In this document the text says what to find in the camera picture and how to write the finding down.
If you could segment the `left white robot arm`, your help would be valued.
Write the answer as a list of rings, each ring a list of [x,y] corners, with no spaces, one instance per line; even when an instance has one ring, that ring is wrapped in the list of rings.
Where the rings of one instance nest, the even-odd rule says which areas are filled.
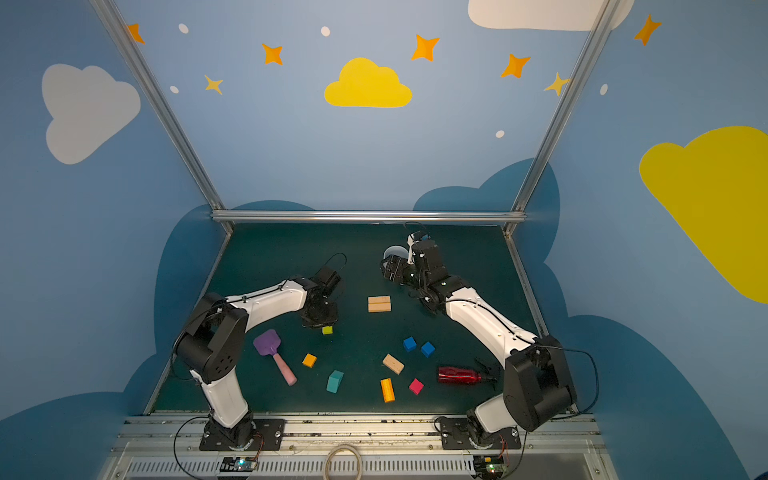
[[[302,325],[322,328],[339,318],[332,295],[341,284],[327,266],[310,277],[295,276],[240,295],[208,293],[198,301],[172,347],[200,385],[209,406],[200,443],[202,451],[275,451],[282,442],[283,421],[256,420],[236,375],[247,333],[296,312]]]

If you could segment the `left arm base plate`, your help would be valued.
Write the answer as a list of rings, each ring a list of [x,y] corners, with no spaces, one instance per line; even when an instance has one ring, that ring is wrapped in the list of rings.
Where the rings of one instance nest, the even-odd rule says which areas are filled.
[[[209,419],[203,430],[201,451],[277,451],[281,447],[285,420],[246,416],[231,428]]]

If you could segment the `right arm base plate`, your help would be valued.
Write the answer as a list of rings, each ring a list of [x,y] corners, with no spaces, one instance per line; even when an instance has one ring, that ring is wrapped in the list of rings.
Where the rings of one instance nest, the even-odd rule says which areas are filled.
[[[433,425],[443,450],[520,450],[522,437],[518,429],[504,428],[488,433],[466,417],[437,417]]]

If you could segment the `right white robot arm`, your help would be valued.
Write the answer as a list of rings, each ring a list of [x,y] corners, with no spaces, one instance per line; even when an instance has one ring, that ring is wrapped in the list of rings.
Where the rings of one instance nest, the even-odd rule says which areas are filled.
[[[561,343],[513,323],[468,281],[449,273],[434,240],[411,236],[407,247],[389,247],[380,268],[385,279],[414,291],[429,311],[445,314],[472,333],[501,367],[501,393],[467,413],[474,445],[489,446],[512,427],[534,431],[576,403]]]

